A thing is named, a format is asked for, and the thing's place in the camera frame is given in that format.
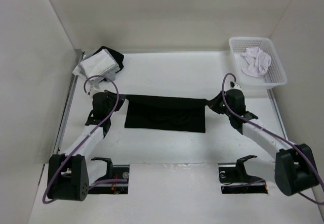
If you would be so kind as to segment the black tank top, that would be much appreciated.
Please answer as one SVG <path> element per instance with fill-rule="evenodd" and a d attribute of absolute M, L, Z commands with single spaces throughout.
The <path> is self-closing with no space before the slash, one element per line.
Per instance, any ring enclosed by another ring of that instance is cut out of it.
<path fill-rule="evenodd" d="M 206 99 L 127 95 L 126 128 L 206 132 Z"/>

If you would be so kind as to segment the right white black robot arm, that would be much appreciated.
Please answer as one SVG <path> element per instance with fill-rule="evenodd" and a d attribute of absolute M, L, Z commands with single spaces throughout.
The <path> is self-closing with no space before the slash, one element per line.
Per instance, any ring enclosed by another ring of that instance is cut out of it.
<path fill-rule="evenodd" d="M 241 90 L 221 91 L 212 100 L 207 100 L 207 106 L 217 114 L 226 115 L 234 129 L 257 143 L 275 160 L 271 176 L 284 195 L 300 194 L 318 185 L 323 187 L 311 148 L 291 143 L 264 127 L 258 116 L 246 110 Z"/>

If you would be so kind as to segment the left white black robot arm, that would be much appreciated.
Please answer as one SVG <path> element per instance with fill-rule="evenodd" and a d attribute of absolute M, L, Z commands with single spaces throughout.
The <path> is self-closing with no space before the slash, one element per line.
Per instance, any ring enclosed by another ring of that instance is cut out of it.
<path fill-rule="evenodd" d="M 99 184 L 125 181 L 113 174 L 111 159 L 91 157 L 91 153 L 106 137 L 111 127 L 110 117 L 121 108 L 126 96 L 105 90 L 94 93 L 92 99 L 93 108 L 82 134 L 64 153 L 54 154 L 49 160 L 45 204 L 55 200 L 83 201 Z"/>

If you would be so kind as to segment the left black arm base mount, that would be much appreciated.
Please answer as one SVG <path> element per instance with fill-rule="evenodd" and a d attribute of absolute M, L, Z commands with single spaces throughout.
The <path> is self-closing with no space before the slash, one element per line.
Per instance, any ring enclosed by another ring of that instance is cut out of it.
<path fill-rule="evenodd" d="M 89 190 L 90 195 L 128 194 L 130 178 L 129 165 L 114 165 L 110 158 L 103 157 L 94 157 L 91 159 L 91 162 L 103 164 L 105 174 L 90 182 L 91 185 L 94 182 L 102 182 Z"/>

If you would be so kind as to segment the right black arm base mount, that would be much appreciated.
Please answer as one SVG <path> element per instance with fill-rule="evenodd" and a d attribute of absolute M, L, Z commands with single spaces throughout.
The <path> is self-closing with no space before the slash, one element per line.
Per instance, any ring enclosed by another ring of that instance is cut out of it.
<path fill-rule="evenodd" d="M 246 172 L 244 163 L 254 158 L 257 156 L 248 155 L 237 159 L 235 163 L 218 165 L 222 194 L 268 194 L 266 181 Z"/>

